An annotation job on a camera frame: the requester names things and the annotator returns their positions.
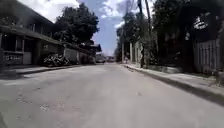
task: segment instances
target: house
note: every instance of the house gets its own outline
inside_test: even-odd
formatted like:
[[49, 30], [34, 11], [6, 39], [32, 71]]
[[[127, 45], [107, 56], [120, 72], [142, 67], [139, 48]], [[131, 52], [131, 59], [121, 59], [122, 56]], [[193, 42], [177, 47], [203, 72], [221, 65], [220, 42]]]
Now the house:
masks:
[[0, 46], [4, 64], [38, 64], [41, 56], [66, 54], [68, 49], [79, 53], [69, 53], [75, 59], [81, 58], [79, 55], [94, 57], [90, 51], [53, 39], [54, 23], [17, 0], [0, 0], [0, 10]]

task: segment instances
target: fence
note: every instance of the fence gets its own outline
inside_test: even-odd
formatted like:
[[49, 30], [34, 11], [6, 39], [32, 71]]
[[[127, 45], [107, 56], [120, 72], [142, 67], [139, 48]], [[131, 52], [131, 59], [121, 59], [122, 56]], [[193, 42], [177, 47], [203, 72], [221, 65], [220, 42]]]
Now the fence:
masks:
[[210, 40], [195, 43], [194, 62], [196, 70], [200, 73], [215, 73], [220, 69], [220, 45], [219, 40]]

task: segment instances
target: asphalt road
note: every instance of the asphalt road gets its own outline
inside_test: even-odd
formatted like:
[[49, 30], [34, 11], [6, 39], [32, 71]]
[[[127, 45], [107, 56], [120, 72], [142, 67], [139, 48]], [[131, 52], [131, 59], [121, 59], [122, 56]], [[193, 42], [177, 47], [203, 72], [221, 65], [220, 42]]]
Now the asphalt road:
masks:
[[0, 83], [8, 128], [224, 127], [223, 107], [115, 64]]

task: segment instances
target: sidewalk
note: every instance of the sidewalk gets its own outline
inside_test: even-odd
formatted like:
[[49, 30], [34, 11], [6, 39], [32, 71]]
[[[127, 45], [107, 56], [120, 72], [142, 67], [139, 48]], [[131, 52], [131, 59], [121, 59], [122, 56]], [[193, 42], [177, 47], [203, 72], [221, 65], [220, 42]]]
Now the sidewalk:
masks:
[[215, 78], [204, 78], [183, 73], [168, 74], [138, 68], [132, 64], [123, 66], [224, 106], [224, 88], [216, 85]]
[[67, 69], [67, 68], [74, 68], [80, 67], [81, 65], [72, 65], [72, 66], [63, 66], [63, 67], [41, 67], [41, 66], [14, 66], [14, 67], [5, 67], [0, 73], [2, 75], [26, 75], [26, 74], [33, 74], [33, 73], [40, 73], [46, 71], [53, 71], [53, 70], [60, 70], [60, 69]]

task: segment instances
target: sky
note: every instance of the sky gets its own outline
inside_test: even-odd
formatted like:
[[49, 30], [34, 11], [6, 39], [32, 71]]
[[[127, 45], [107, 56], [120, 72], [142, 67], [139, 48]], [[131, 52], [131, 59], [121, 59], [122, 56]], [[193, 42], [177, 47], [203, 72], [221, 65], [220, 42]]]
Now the sky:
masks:
[[[66, 6], [77, 8], [84, 2], [91, 11], [99, 17], [100, 31], [94, 34], [92, 40], [96, 44], [101, 44], [103, 53], [113, 55], [117, 46], [116, 29], [124, 24], [122, 17], [126, 11], [126, 0], [18, 0], [32, 8], [37, 13], [55, 22], [56, 17], [62, 14], [62, 9]], [[138, 12], [137, 0], [131, 4], [131, 11]]]

